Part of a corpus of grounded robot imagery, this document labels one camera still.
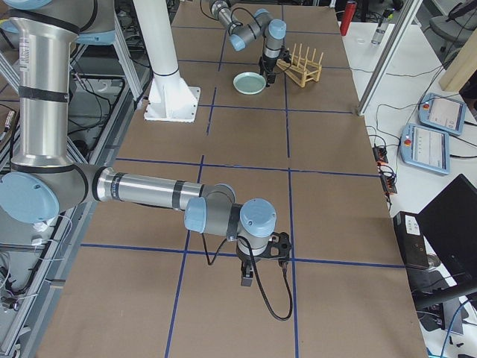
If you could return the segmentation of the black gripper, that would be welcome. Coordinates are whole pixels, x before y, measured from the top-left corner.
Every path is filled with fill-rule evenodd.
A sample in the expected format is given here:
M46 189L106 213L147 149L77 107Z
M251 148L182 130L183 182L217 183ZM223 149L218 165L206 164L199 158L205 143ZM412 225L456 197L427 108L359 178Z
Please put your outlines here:
M276 74L274 73L275 65L277 64L276 58L270 58L263 54L259 58L259 74L266 75L266 86L269 87L275 83Z
M241 286L251 287L256 264L253 249L247 244L237 244L236 253L241 260Z

